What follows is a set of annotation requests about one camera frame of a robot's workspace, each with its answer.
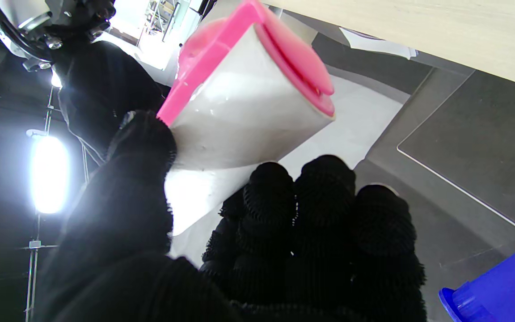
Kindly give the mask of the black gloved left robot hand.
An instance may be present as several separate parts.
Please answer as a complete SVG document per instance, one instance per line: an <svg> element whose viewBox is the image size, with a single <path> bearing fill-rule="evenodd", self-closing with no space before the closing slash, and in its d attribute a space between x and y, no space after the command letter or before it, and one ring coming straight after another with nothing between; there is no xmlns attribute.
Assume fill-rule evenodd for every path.
<svg viewBox="0 0 515 322"><path fill-rule="evenodd" d="M408 204L323 155L294 180L261 164L227 199L196 268L169 255L170 129L119 126L47 261L37 322L425 322Z"/></svg>

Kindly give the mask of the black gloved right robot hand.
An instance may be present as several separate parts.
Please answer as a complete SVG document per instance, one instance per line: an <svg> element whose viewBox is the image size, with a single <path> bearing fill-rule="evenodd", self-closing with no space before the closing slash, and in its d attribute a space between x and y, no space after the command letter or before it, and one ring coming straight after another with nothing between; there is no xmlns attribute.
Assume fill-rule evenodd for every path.
<svg viewBox="0 0 515 322"><path fill-rule="evenodd" d="M98 164L127 113L158 111L169 92L114 43L73 38L51 56L65 122Z"/></svg>

